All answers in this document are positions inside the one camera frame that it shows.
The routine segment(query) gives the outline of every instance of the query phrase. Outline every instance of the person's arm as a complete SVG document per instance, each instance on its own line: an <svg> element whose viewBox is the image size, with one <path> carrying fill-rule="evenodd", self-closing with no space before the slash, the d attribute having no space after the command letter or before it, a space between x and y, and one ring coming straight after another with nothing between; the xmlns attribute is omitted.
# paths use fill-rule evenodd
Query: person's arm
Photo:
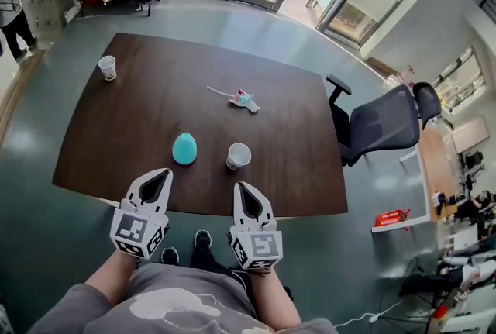
<svg viewBox="0 0 496 334"><path fill-rule="evenodd" d="M479 210L482 209L482 204L476 201L475 199L472 199L472 203L474 203L474 206L477 207Z"/></svg>
<svg viewBox="0 0 496 334"><path fill-rule="evenodd" d="M135 257L116 250L85 283L99 290L114 307L124 296L135 267Z"/></svg>
<svg viewBox="0 0 496 334"><path fill-rule="evenodd" d="M83 332L121 301L135 266L135 257L115 251L86 283L69 289L28 334Z"/></svg>
<svg viewBox="0 0 496 334"><path fill-rule="evenodd" d="M262 323L275 331L301 324L300 315L279 281L274 268L264 277L252 275L251 283L258 319Z"/></svg>

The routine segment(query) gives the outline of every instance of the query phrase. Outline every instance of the chair armrest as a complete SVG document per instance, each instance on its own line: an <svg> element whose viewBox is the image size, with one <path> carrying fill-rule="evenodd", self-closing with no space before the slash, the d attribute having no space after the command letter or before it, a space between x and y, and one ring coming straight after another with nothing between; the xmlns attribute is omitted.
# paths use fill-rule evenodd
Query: chair armrest
<svg viewBox="0 0 496 334"><path fill-rule="evenodd" d="M353 151L347 146L338 143L339 145L339 154L341 155L341 162L343 162L343 166L346 166L349 162L353 162L355 158L355 154Z"/></svg>
<svg viewBox="0 0 496 334"><path fill-rule="evenodd" d="M327 81L331 82L336 86L337 88L341 89L341 91L344 91L347 95L351 95L351 89L350 86L348 86L346 83L341 81L341 79L335 77L332 74L327 75Z"/></svg>

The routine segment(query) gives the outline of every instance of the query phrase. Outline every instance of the toy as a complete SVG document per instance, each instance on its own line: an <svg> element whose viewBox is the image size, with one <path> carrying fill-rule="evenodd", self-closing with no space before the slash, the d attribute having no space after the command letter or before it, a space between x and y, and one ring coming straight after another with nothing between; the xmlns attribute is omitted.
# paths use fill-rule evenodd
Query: toy
<svg viewBox="0 0 496 334"><path fill-rule="evenodd" d="M230 245L243 269L268 268L282 259L282 232L269 200L244 181L234 185Z"/></svg>
<svg viewBox="0 0 496 334"><path fill-rule="evenodd" d="M196 159L196 141L190 133L182 133L172 146L172 157L178 164L192 164Z"/></svg>
<svg viewBox="0 0 496 334"><path fill-rule="evenodd" d="M260 107L253 100L254 95L251 95L250 93L246 93L243 89L239 89L235 95L223 93L222 91L215 90L210 86L207 86L207 89L212 90L214 93L217 93L218 95L223 95L228 97L229 102L232 102L234 105L237 105L238 107L248 108L254 114L256 114L260 110Z"/></svg>
<svg viewBox="0 0 496 334"><path fill-rule="evenodd" d="M172 178L170 169L158 169L133 181L114 211L110 239L117 250L145 260L152 256L169 229Z"/></svg>

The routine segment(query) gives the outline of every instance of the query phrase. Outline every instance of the desk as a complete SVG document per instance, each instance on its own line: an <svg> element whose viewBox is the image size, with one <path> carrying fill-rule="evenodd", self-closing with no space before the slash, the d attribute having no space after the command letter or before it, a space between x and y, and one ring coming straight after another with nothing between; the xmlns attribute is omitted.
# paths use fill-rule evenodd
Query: desk
<svg viewBox="0 0 496 334"><path fill-rule="evenodd" d="M423 222L438 221L456 213L457 206L443 206L441 214L437 215L431 197L436 192L443 192L447 197L456 194L456 185L451 171L448 153L443 138L437 131L426 127L420 132L420 140L415 146L415 152L409 153L400 159L403 163L414 156L418 158L422 183L424 187L425 214L414 219L408 219L398 224L373 227L372 232L386 232L392 229L406 228L422 224Z"/></svg>
<svg viewBox="0 0 496 334"><path fill-rule="evenodd" d="M117 78L107 82L93 71L60 149L55 185L120 201L135 178L169 167L168 210L231 215L241 180L268 197L276 216L347 212L320 75L234 50L133 34L117 34L104 54L116 58ZM207 85L254 93L261 110L238 108ZM183 132L198 145L189 167L171 156ZM251 149L252 160L231 171L226 157L236 142Z"/></svg>

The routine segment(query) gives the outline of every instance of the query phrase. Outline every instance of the black office chair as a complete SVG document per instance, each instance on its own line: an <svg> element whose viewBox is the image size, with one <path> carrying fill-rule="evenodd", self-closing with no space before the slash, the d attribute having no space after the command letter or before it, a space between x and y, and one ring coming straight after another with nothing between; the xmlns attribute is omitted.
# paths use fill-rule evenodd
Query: black office chair
<svg viewBox="0 0 496 334"><path fill-rule="evenodd" d="M463 155L461 156L461 162L464 167L468 170L482 164L484 160L484 155L480 151L475 151L474 153L468 153L465 155L465 160L463 160Z"/></svg>
<svg viewBox="0 0 496 334"><path fill-rule="evenodd" d="M422 130L427 122L441 115L441 103L436 90L427 82L419 82L413 85L413 96L417 101L418 113L422 120Z"/></svg>
<svg viewBox="0 0 496 334"><path fill-rule="evenodd" d="M351 95L350 87L331 74L327 75L327 81L336 86L329 97L329 106L343 166L352 167L367 152L414 146L420 137L419 117L423 128L429 119L441 112L439 99L432 98L436 91L430 84L422 82L415 89L415 97L408 87L401 84L372 102L355 108L349 117L335 103L342 91Z"/></svg>

